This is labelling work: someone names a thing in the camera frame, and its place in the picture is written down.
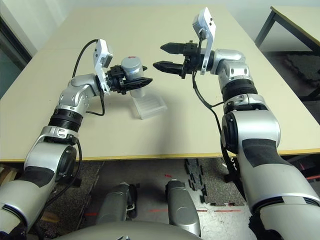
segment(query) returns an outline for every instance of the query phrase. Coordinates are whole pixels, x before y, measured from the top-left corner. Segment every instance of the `white wall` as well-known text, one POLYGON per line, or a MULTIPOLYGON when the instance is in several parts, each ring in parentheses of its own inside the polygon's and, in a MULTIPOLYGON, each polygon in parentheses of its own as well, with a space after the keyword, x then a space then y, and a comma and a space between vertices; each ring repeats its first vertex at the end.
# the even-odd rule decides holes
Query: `white wall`
MULTIPOLYGON (((44 45, 69 12, 77 7, 224 4, 253 40, 266 21, 271 5, 320 7, 320 0, 1 0, 1 3, 1 15, 32 55, 44 45)), ((261 49, 263 51, 308 50, 303 43, 277 23, 272 27, 261 49)))
POLYGON ((1 0, 0 13, 31 55, 74 8, 75 0, 1 0))

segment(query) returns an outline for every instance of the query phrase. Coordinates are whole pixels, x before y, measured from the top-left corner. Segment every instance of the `table leg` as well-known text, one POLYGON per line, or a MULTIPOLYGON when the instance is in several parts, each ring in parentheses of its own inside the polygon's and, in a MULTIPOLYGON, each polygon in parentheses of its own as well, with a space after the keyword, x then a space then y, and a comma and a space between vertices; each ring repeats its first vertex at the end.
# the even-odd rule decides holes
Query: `table leg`
POLYGON ((275 23, 274 16, 275 15, 276 15, 276 13, 274 11, 271 11, 271 13, 268 16, 268 18, 266 19, 263 27, 261 28, 258 36, 256 37, 254 43, 258 48, 260 47, 262 42, 265 40, 267 34, 269 33, 270 29, 274 25, 274 23, 275 23))

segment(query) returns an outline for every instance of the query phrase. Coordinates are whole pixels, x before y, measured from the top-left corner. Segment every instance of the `black puzzle mat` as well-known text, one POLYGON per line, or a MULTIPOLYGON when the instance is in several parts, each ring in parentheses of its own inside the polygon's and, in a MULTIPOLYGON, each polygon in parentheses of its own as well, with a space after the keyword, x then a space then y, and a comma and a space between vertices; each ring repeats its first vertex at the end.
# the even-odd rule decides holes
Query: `black puzzle mat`
POLYGON ((190 176, 189 185, 193 190, 202 191, 202 201, 215 206, 243 206, 243 199, 232 182, 225 183, 229 172, 221 158, 186 159, 185 168, 190 176))

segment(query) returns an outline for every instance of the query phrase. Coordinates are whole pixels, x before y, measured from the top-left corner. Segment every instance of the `floor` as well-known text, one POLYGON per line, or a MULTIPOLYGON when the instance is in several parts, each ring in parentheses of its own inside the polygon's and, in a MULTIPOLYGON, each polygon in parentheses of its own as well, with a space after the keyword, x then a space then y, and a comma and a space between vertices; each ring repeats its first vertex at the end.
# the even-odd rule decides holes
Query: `floor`
MULTIPOLYGON (((284 64, 284 56, 266 56, 272 66, 278 71, 297 96, 307 96, 315 88, 301 80, 291 69, 284 64)), ((305 101, 304 106, 320 124, 320 101, 305 101)))

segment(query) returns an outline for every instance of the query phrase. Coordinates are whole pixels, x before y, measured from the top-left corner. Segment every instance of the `clear plastic container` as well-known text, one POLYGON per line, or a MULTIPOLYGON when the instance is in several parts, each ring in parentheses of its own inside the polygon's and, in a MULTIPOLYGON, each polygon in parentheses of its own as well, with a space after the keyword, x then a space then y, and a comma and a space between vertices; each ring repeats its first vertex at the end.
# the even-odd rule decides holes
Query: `clear plastic container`
POLYGON ((155 93, 146 93, 142 97, 132 99, 142 120, 152 118, 168 109, 162 97, 155 93))

